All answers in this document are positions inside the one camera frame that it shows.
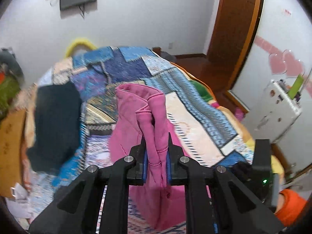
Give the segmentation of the orange sleeve forearm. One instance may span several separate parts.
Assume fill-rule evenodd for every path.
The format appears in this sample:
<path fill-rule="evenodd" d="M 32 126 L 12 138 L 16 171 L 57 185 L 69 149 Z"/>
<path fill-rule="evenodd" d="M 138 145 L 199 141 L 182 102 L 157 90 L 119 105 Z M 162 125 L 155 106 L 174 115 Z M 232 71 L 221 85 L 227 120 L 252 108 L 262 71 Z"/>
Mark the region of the orange sleeve forearm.
<path fill-rule="evenodd" d="M 283 208 L 275 215 L 285 227 L 291 226 L 305 207 L 307 200 L 290 189 L 280 191 L 285 196 Z"/>

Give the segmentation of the right hand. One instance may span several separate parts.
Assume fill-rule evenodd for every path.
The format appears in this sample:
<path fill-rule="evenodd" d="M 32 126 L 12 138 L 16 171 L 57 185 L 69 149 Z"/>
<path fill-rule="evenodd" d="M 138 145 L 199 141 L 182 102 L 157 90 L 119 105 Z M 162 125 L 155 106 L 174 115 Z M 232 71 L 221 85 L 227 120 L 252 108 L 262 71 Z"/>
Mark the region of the right hand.
<path fill-rule="evenodd" d="M 283 208 L 284 204 L 285 204 L 285 196 L 281 192 L 279 192 L 278 202 L 274 214 L 277 214 Z"/>

